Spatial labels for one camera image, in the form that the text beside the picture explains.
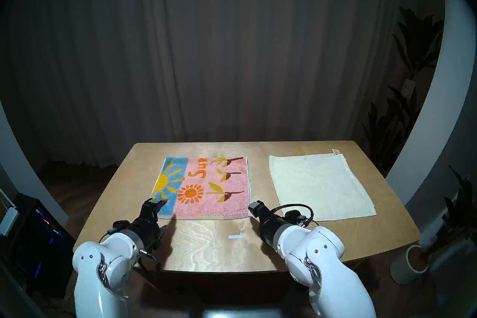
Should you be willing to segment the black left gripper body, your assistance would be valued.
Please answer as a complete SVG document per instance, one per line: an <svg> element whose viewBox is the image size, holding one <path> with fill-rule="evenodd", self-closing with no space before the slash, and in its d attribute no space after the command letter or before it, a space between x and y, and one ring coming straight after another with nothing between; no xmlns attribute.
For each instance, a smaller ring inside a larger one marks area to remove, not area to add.
<svg viewBox="0 0 477 318"><path fill-rule="evenodd" d="M156 199L146 200L139 216L129 225L129 230L133 231L142 241L144 250L157 250L162 243L167 226L158 225L157 212L162 206L157 206Z"/></svg>

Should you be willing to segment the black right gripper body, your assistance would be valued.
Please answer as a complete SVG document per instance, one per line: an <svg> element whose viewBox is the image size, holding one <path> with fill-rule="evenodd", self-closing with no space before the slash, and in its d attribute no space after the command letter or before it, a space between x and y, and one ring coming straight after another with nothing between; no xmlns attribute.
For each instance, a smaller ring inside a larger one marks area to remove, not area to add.
<svg viewBox="0 0 477 318"><path fill-rule="evenodd" d="M275 246L275 235L285 225L285 220L270 211L259 211L259 236L269 246Z"/></svg>

